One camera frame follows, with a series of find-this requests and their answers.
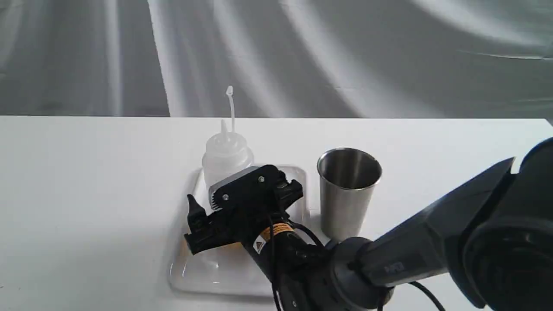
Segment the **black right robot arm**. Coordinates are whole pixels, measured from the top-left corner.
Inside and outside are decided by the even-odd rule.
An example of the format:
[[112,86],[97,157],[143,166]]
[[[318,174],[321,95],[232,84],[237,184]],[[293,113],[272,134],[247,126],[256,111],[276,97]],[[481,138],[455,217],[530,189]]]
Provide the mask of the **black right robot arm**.
[[286,209],[303,197],[274,165],[231,176],[206,214],[191,194],[192,254],[240,243],[271,283],[278,311],[383,310],[396,286],[449,274],[476,308],[552,309],[552,139],[492,165],[375,241],[322,244]]

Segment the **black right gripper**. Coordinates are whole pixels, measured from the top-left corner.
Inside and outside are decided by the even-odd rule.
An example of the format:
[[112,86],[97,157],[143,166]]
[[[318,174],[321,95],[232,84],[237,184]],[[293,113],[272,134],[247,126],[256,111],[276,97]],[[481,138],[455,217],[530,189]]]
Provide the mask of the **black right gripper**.
[[[248,199],[239,206],[219,210],[215,223],[229,237],[254,249],[263,248],[265,242],[280,234],[293,232],[296,224],[287,210],[303,198],[304,189],[296,179],[288,182],[286,187]],[[192,194],[186,198],[190,233],[184,234],[184,238],[190,252],[196,255],[225,246],[225,234],[214,232],[213,217],[207,215]]]

